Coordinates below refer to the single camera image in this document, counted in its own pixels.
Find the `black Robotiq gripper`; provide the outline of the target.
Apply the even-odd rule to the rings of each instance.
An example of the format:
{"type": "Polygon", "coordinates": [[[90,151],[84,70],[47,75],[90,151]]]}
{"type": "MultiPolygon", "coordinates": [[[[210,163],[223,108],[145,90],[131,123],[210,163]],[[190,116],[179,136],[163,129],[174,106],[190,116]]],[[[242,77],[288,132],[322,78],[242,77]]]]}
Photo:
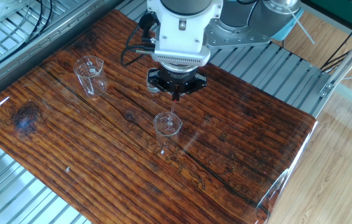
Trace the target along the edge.
{"type": "Polygon", "coordinates": [[[150,68],[147,82],[160,91],[170,93],[172,101],[179,101],[181,95],[189,95],[206,87],[207,77],[197,73],[197,69],[178,73],[165,68],[150,68]]]}

